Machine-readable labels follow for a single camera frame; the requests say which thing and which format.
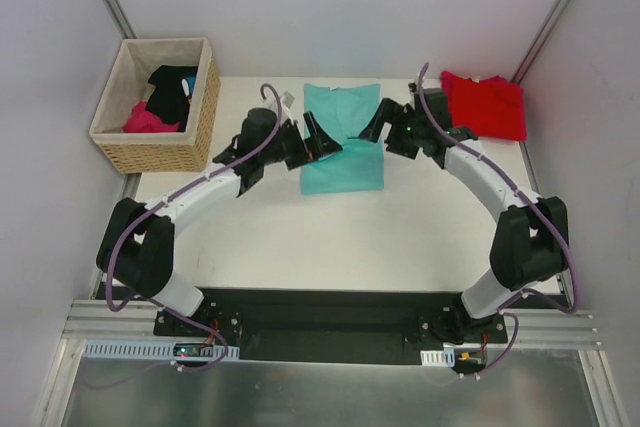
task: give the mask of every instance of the pink cloth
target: pink cloth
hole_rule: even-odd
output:
[[[131,117],[122,130],[127,134],[153,134],[159,132],[177,132],[177,124],[165,124],[156,114],[147,111],[146,102],[138,102],[131,112]]]

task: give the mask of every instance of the white table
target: white table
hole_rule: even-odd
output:
[[[211,157],[240,131],[247,111],[261,105],[263,82],[294,95],[292,113],[299,119],[306,82],[331,87],[377,82],[382,97],[409,99],[407,80],[223,78]],[[516,142],[483,142],[529,186]],[[299,170],[267,167],[253,189],[220,205],[176,240],[175,269],[202,287],[436,292],[473,284],[489,267],[495,230],[489,213],[422,154],[410,160],[385,152],[384,168],[381,192],[303,196]],[[143,174],[136,198],[158,197],[194,175]],[[559,292],[555,279],[541,290]]]

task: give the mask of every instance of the folded cloth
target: folded cloth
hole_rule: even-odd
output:
[[[305,110],[343,151],[302,167],[300,191],[304,195],[384,189],[382,142],[358,139],[376,113],[380,84],[330,89],[305,84]]]
[[[526,140],[524,91],[499,76],[474,82],[442,72],[454,125],[466,125],[476,134],[508,140]]]
[[[189,99],[182,88],[182,79],[196,76],[198,67],[161,65],[149,83],[156,88],[149,97],[147,110],[160,117],[165,124],[179,123],[179,131],[184,132],[189,118]]]
[[[127,134],[151,134],[158,132],[177,132],[179,123],[165,124],[155,114],[147,111],[146,102],[138,102],[131,112],[131,117],[122,127]]]

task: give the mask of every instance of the teal cloth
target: teal cloth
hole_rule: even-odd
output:
[[[384,189],[382,142],[357,139],[376,113],[380,84],[330,89],[305,84],[304,107],[343,151],[302,167],[304,195]]]

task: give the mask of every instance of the black cloth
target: black cloth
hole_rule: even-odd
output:
[[[178,132],[184,132],[189,118],[189,99],[184,94],[182,79],[195,77],[198,67],[161,65],[149,77],[156,88],[147,102],[147,111],[157,115],[165,124],[180,122]]]

